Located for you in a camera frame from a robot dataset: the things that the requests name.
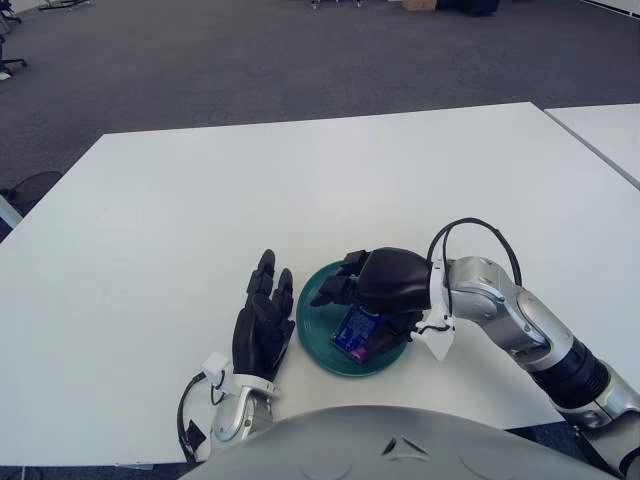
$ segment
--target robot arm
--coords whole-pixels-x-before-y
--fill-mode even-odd
[[[469,223],[481,222],[472,220]],[[445,229],[436,240],[443,234],[446,241]],[[499,232],[496,236],[506,244]],[[517,260],[514,255],[510,259],[519,278]],[[640,470],[640,395],[495,262],[481,257],[446,262],[442,296],[449,312],[477,323],[531,376],[576,428],[585,453],[599,457],[601,466],[618,476],[631,478],[630,472]],[[353,252],[320,288],[312,305],[357,304],[389,316],[389,325],[369,337],[366,345],[370,355],[383,353],[410,341],[411,332],[420,333],[416,323],[431,304],[431,268],[444,266],[432,264],[430,256],[425,259],[396,248]]]
[[[549,395],[583,447],[630,478],[640,468],[640,395],[499,265],[480,257],[449,265],[449,310],[477,323]]]

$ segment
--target black cable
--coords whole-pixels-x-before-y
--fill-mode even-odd
[[[193,386],[203,380],[205,378],[204,372],[198,373],[195,377],[191,379],[188,383],[187,388],[184,389],[182,393],[182,397],[180,398],[180,403],[178,404],[178,441],[180,442],[180,448],[182,448],[182,453],[184,453],[184,458],[186,458],[187,463],[195,464],[196,463],[196,452],[193,451],[191,445],[189,444],[189,439],[187,438],[187,432],[184,429],[184,401],[189,394],[189,391],[193,388]]]
[[[220,395],[220,398],[216,400],[213,396],[213,392],[215,390],[217,390],[217,388],[211,385],[211,405],[213,405],[214,407],[220,405],[222,403],[222,400],[224,400],[224,396],[225,396],[225,393],[222,392],[222,395]]]
[[[495,228],[493,225],[485,222],[484,220],[480,220],[479,218],[475,218],[475,217],[465,217],[465,218],[461,218],[459,220],[456,220],[454,222],[449,223],[448,225],[446,225],[444,228],[442,228],[437,235],[433,238],[433,240],[431,241],[431,244],[429,245],[429,250],[427,251],[427,264],[429,266],[429,269],[427,271],[427,285],[431,284],[431,270],[433,268],[433,262],[431,261],[431,258],[433,257],[433,251],[436,248],[436,245],[438,244],[438,240],[440,240],[440,237],[442,237],[443,235],[445,235],[445,239],[443,240],[443,245],[442,245],[442,250],[443,250],[443,262],[444,262],[444,280],[445,283],[447,285],[447,293],[448,293],[448,297],[449,297],[449,313],[451,313],[453,311],[452,309],[452,303],[451,303],[451,288],[449,286],[449,270],[448,270],[448,266],[447,266],[447,259],[446,259],[446,241],[448,239],[449,236],[449,232],[451,230],[453,230],[453,228],[457,225],[462,225],[465,223],[470,223],[470,224],[475,224],[475,225],[480,225],[482,227],[485,227],[486,229],[488,229],[491,233],[493,233],[496,238],[498,239],[498,241],[500,242],[500,244],[502,245],[502,247],[505,249],[505,251],[507,252],[507,256],[509,257],[509,262],[511,263],[511,270],[513,271],[513,281],[516,285],[518,286],[522,286],[522,272],[520,271],[520,264],[518,263],[518,258],[516,257],[515,252],[513,251],[513,249],[511,248],[511,245],[509,245],[509,242],[507,242],[507,239],[504,238],[504,236],[502,235],[502,233],[500,233],[500,230],[498,230],[497,228]],[[431,298],[429,298],[429,308],[431,308]]]
[[[224,400],[224,396],[225,396],[224,392],[222,392],[222,395],[220,395],[220,398],[218,400],[215,400],[213,397],[213,391],[220,390],[220,387],[222,387],[222,384],[224,383],[224,376],[225,376],[225,371],[223,370],[222,374],[220,375],[220,382],[218,383],[218,385],[211,385],[211,405],[213,405],[214,407],[217,405],[220,405],[222,400]]]
[[[447,297],[449,299],[449,316],[450,317],[453,316],[453,297],[451,295],[451,285],[449,284],[449,266],[447,265],[447,240],[449,239],[451,228],[447,230],[447,233],[444,234],[444,238],[442,239],[442,262],[444,263],[444,285],[445,287],[447,287]]]

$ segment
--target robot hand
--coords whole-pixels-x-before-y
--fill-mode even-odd
[[[273,381],[289,345],[295,323],[289,320],[293,308],[293,277],[285,268],[273,292],[275,254],[266,250],[251,274],[247,301],[233,332],[233,372]]]
[[[338,273],[325,280],[311,305],[358,305],[385,315],[387,321],[366,344],[370,356],[379,355],[411,341],[422,311],[430,308],[428,272],[427,260],[408,250],[352,252],[344,258]]]

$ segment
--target white desk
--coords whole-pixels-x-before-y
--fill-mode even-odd
[[[640,189],[640,103],[546,112]]]
[[[178,399],[211,351],[230,353],[265,247],[298,294],[346,252],[426,253],[467,215],[502,230],[525,286],[638,388],[639,207],[528,103],[104,136],[0,244],[0,464],[182,461]],[[489,233],[450,241],[506,264]],[[294,334],[275,416],[369,403],[501,428],[559,419],[474,325],[443,364],[418,347],[350,380]],[[204,385],[185,413],[208,428]]]

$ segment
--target green bowl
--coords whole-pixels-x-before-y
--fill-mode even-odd
[[[339,268],[340,262],[327,265],[316,272],[302,289],[296,310],[298,336],[309,355],[324,369],[346,377],[373,375],[395,362],[407,344],[403,343],[360,365],[331,343],[331,336],[351,307],[333,303],[312,307],[310,303],[325,278],[335,275]]]

